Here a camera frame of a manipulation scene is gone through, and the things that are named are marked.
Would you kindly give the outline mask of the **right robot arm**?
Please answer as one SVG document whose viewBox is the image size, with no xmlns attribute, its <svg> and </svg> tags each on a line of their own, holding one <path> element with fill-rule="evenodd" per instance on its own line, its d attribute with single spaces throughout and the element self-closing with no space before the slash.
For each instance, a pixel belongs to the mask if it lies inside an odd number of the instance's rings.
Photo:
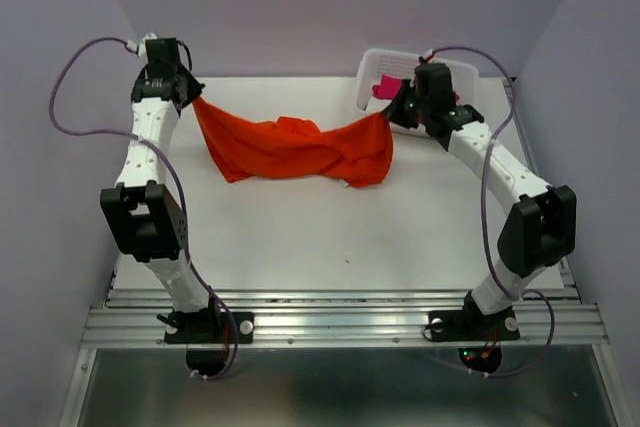
<svg viewBox="0 0 640 427">
<path fill-rule="evenodd" d="M 506 214 L 497 246 L 483 241 L 487 277 L 466 294 L 460 309 L 430 314 L 430 340 L 476 341 L 491 333 L 501 339 L 518 338 L 517 329 L 506 325 L 515 317 L 514 304 L 535 294 L 531 282 L 575 248 L 576 194 L 530 172 L 473 106 L 456 103 L 449 86 L 426 90 L 404 80 L 382 114 L 402 127 L 425 127 L 480 179 L 480 203 L 485 205 L 493 196 Z"/>
</svg>

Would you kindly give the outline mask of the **orange t shirt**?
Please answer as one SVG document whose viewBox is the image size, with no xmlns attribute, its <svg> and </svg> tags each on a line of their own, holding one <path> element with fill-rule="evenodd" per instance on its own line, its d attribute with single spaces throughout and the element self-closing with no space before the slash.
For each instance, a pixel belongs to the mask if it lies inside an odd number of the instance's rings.
<svg viewBox="0 0 640 427">
<path fill-rule="evenodd" d="M 382 183 L 391 168 L 392 130 L 380 114 L 322 131 L 310 120 L 287 116 L 252 122 L 201 97 L 193 107 L 210 157 L 229 183 L 323 176 L 364 188 Z"/>
</svg>

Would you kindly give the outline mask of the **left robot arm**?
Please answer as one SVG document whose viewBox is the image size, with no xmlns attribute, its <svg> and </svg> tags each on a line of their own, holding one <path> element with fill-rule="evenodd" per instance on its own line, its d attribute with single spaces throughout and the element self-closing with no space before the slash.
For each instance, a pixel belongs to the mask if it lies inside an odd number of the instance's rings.
<svg viewBox="0 0 640 427">
<path fill-rule="evenodd" d="M 121 253 L 145 265 L 169 294 L 172 310 L 158 319 L 168 344 L 212 343 L 223 318 L 187 259 L 185 208 L 166 186 L 169 149 L 181 111 L 203 85 L 183 66 L 145 67 L 131 93 L 133 123 L 125 164 L 100 206 Z"/>
</svg>

